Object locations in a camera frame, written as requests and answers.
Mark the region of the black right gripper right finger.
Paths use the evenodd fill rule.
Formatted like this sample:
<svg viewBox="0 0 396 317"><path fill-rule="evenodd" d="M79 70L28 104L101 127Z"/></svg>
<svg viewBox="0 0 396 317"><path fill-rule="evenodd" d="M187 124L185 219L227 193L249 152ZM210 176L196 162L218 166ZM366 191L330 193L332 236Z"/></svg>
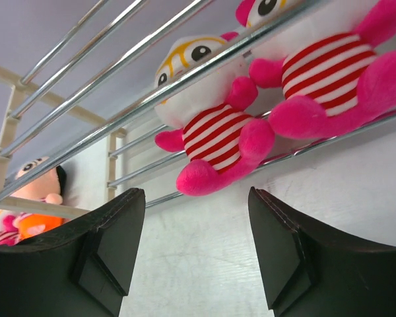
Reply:
<svg viewBox="0 0 396 317"><path fill-rule="evenodd" d="M396 246L336 229L265 190L250 189L247 205L275 316L396 317Z"/></svg>

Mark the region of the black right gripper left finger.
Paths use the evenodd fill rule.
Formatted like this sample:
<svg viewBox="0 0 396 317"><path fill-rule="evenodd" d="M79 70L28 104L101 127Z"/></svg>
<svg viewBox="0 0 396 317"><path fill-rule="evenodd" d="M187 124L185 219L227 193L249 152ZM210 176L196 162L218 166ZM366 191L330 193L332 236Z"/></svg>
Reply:
<svg viewBox="0 0 396 317"><path fill-rule="evenodd" d="M145 219L131 188L56 229L0 246L0 316L117 316Z"/></svg>

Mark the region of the peach doll plush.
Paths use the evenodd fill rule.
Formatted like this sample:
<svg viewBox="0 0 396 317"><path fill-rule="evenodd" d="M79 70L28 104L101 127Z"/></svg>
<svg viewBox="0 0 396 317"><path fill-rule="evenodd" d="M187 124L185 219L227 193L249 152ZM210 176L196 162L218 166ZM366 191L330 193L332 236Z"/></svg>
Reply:
<svg viewBox="0 0 396 317"><path fill-rule="evenodd" d="M66 180L66 171L58 165L12 193L11 197L62 205ZM60 227L64 222L61 217L23 212L13 225L18 229L20 240L24 240Z"/></svg>

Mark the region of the pink panda plush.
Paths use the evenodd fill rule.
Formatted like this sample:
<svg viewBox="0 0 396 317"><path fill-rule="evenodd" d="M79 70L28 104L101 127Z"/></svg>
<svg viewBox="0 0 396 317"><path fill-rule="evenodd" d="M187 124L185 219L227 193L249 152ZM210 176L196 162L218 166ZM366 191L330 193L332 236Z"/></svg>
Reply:
<svg viewBox="0 0 396 317"><path fill-rule="evenodd" d="M249 75L281 88L269 115L291 139L346 134L396 106L396 1L333 1L251 50Z"/></svg>
<svg viewBox="0 0 396 317"><path fill-rule="evenodd" d="M14 246L19 240L19 231L13 221L19 213L0 209L0 245Z"/></svg>
<svg viewBox="0 0 396 317"><path fill-rule="evenodd" d="M217 192L253 172L271 152L275 132L246 113L258 96L248 65L238 56L154 107L171 129L154 141L165 151L185 151L189 163L176 179L184 195Z"/></svg>

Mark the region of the pink panda plush front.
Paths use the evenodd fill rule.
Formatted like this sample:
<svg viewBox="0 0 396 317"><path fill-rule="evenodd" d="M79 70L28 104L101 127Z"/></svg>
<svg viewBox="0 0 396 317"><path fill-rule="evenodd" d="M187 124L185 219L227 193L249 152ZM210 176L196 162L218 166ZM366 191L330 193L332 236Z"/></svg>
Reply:
<svg viewBox="0 0 396 317"><path fill-rule="evenodd" d="M249 75L281 88L269 115L291 139L346 134L396 106L396 1L333 1L251 50Z"/></svg>

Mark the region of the pink panda plush back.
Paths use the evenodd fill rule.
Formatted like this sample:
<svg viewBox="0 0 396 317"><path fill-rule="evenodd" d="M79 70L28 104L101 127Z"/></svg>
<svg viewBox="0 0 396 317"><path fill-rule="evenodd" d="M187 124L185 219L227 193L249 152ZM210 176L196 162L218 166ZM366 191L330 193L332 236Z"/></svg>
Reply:
<svg viewBox="0 0 396 317"><path fill-rule="evenodd" d="M0 245L14 246L19 240L19 231L13 221L19 213L0 209Z"/></svg>

